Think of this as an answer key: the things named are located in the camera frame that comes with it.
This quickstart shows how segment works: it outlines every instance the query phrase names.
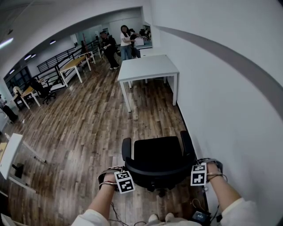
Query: white shoe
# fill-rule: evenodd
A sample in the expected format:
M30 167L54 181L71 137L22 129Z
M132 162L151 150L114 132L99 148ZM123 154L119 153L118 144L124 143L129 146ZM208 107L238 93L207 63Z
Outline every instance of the white shoe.
M168 213L165 217L165 222L169 222L172 218L175 218L174 217L174 214L173 213Z
M149 217L149 222L151 221L156 221L156 220L159 220L158 216L156 214L152 214L150 217Z

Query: long hair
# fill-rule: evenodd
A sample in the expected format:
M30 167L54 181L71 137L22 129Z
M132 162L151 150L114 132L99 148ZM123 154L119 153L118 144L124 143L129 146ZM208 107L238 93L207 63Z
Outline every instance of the long hair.
M123 28L123 27L125 27L125 28L127 29L127 32L123 32L123 31L122 31L122 28ZM124 34L125 37L127 37L126 34L128 34L129 37L131 36L131 32L130 32L129 28L128 28L126 25L123 25L123 26L121 27L121 31L122 31L122 33Z

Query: chair seat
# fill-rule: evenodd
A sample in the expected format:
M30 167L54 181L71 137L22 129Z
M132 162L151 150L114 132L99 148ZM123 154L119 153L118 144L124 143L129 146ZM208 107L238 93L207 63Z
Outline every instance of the chair seat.
M137 140L134 143L134 159L139 162L159 165L181 158L182 150L176 136Z

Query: blue jeans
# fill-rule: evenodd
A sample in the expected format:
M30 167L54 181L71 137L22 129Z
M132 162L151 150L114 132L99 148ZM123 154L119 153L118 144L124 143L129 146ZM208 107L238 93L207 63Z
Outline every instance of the blue jeans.
M122 45L120 46L121 51L121 59L126 60L126 56L128 56L128 60L132 59L132 49L131 45Z

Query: chair armrest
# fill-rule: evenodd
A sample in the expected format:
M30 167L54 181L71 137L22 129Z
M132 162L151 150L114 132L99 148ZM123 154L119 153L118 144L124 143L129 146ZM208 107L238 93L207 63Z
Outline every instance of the chair armrest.
M131 158L131 138L128 137L128 138L125 138L123 140L123 143L122 143L122 157L123 157L123 160L125 161L126 158Z
M190 156L191 160L196 159L195 150L191 141L190 134L187 131L181 131L181 138L184 146L183 156Z

